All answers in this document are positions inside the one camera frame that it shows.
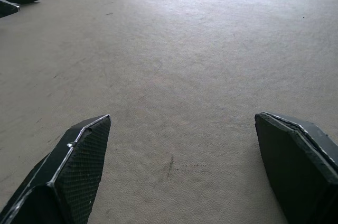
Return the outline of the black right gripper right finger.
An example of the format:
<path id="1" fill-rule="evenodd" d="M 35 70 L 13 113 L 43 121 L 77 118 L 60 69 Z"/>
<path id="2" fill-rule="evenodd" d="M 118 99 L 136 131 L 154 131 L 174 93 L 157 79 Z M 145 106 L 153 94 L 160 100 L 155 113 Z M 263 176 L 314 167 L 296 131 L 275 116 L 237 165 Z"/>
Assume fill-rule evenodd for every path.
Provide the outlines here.
<path id="1" fill-rule="evenodd" d="M 261 157 L 289 224 L 338 224 L 338 145 L 311 122 L 255 114 Z"/>

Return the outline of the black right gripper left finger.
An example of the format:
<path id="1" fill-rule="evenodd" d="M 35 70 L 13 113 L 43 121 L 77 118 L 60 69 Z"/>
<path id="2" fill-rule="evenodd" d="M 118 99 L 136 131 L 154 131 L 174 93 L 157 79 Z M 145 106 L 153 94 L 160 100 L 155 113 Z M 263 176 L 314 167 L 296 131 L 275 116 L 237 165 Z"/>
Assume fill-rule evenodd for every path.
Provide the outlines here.
<path id="1" fill-rule="evenodd" d="M 101 181 L 110 115 L 68 128 L 0 212 L 0 224 L 87 224 Z"/>

